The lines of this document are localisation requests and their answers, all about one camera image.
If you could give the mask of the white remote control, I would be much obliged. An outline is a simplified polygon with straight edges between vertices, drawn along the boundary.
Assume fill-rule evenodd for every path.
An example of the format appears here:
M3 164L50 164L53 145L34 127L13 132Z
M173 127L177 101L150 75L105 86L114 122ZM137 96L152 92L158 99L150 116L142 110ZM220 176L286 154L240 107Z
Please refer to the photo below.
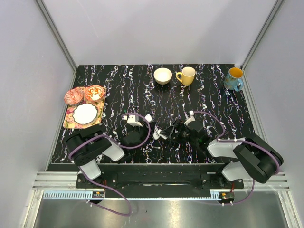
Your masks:
M160 138L163 138L165 140L167 139L167 137L165 135L161 134L161 131L162 131L162 128L155 126L154 133L153 133L153 138L155 140L158 140Z

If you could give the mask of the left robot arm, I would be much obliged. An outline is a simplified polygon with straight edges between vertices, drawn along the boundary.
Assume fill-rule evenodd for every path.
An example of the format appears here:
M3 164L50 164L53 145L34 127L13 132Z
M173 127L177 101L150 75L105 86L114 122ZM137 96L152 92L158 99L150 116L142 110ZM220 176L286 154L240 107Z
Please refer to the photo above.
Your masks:
M155 122L142 123L142 127L129 127L127 135L117 142L103 134L99 125L94 125L71 134L64 140L68 157L84 172L86 182L93 188L101 186L103 177L96 158L104 155L117 162L125 156L124 149L141 147L154 131Z

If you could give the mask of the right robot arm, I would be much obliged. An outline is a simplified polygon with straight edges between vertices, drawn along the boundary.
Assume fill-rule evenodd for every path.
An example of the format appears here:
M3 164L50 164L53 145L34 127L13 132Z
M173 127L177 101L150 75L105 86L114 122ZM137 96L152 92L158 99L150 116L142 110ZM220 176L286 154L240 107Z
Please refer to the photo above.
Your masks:
M213 158L237 159L237 162L225 165L216 176L216 183L221 188L243 178L266 183L284 163L283 157L256 134L236 141L216 140L207 135L203 123L193 118L185 122L178 119L166 129L159 130L158 134L177 143L188 142Z

